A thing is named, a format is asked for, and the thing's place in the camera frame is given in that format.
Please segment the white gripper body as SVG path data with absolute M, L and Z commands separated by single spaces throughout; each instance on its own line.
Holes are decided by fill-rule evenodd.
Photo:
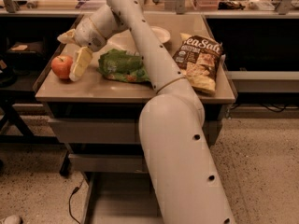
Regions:
M 78 24 L 74 39 L 79 46 L 87 47 L 92 52 L 97 52 L 107 43 L 90 18 L 86 18 Z

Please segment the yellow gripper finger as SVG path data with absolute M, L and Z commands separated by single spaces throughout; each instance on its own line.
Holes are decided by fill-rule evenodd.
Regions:
M 69 78 L 78 81 L 84 75 L 93 59 L 93 52 L 88 47 L 82 47 L 75 52 L 74 61 L 70 68 Z
M 70 43 L 75 44 L 76 40 L 74 38 L 74 35 L 75 35 L 75 30 L 74 29 L 70 29 L 67 32 L 59 35 L 57 37 L 57 40 L 60 41 L 63 44 L 70 44 Z

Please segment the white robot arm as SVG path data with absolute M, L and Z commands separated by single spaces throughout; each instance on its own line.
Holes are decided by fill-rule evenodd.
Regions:
M 79 47 L 70 79 L 81 79 L 93 54 L 123 30 L 131 32 L 156 92 L 140 114 L 139 136 L 164 224 L 236 224 L 202 130 L 203 105 L 138 0 L 107 0 L 59 35 Z

